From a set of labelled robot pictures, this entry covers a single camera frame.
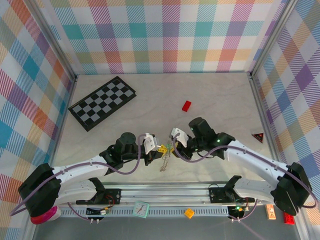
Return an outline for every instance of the red lego brick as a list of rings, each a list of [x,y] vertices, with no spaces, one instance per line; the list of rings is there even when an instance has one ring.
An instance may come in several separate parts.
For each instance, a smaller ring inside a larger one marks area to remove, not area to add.
[[[182,111],[188,112],[188,109],[190,108],[191,102],[186,101],[185,104],[182,107]]]
[[[294,216],[291,216],[288,213],[284,212],[283,218],[284,218],[284,223],[285,224],[290,224],[290,225],[294,225],[295,224]]]

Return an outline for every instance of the red triangle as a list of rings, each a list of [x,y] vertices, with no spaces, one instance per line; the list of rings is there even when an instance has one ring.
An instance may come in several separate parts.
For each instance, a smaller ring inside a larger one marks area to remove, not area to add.
[[[264,142],[264,133],[257,133],[257,134],[252,134],[255,139],[257,139],[260,143]]]

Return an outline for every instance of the plaid wall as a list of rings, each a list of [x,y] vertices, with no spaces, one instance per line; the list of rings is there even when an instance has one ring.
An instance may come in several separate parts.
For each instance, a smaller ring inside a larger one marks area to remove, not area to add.
[[[123,74],[246,72],[286,0],[37,2],[77,73]]]
[[[320,0],[298,2],[257,76],[282,160],[302,164],[320,199]]]
[[[72,86],[23,0],[0,2],[0,240],[16,240],[18,187],[48,162]]]

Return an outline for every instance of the red box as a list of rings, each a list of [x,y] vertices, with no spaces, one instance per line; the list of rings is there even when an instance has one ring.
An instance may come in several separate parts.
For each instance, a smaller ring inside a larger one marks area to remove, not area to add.
[[[294,216],[289,215],[288,213],[283,214],[283,218],[284,218],[284,223],[285,224],[290,224],[290,225],[294,225],[295,224],[295,218]]]
[[[188,109],[190,108],[191,102],[186,101],[185,104],[182,107],[182,111],[188,112]]]

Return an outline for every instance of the pink object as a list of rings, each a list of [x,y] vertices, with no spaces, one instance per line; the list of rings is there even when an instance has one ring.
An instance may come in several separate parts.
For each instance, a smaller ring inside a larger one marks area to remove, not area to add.
[[[60,217],[61,211],[58,209],[57,206],[52,207],[49,211],[45,212],[40,216],[32,216],[30,220],[33,224],[43,224],[50,220],[55,220]]]
[[[191,102],[186,101],[185,104],[182,107],[182,111],[188,112],[188,109],[190,108]]]

